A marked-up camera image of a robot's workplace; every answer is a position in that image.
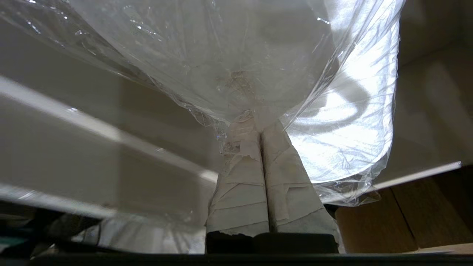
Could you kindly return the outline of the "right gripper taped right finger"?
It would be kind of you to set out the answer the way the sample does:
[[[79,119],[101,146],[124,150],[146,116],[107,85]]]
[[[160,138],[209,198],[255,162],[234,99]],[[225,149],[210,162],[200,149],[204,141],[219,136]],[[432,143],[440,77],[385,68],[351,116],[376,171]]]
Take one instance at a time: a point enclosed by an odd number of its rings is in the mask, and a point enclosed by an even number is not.
[[[338,225],[280,122],[261,133],[270,231],[284,252],[338,253]]]

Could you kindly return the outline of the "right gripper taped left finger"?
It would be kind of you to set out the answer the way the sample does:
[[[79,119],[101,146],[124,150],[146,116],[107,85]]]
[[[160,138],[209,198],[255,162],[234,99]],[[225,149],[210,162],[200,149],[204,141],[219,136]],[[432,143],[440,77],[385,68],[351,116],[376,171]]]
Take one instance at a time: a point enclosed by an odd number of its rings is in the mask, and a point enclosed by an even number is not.
[[[250,112],[229,126],[224,166],[208,206],[207,254],[253,253],[254,239],[270,231],[260,133]]]

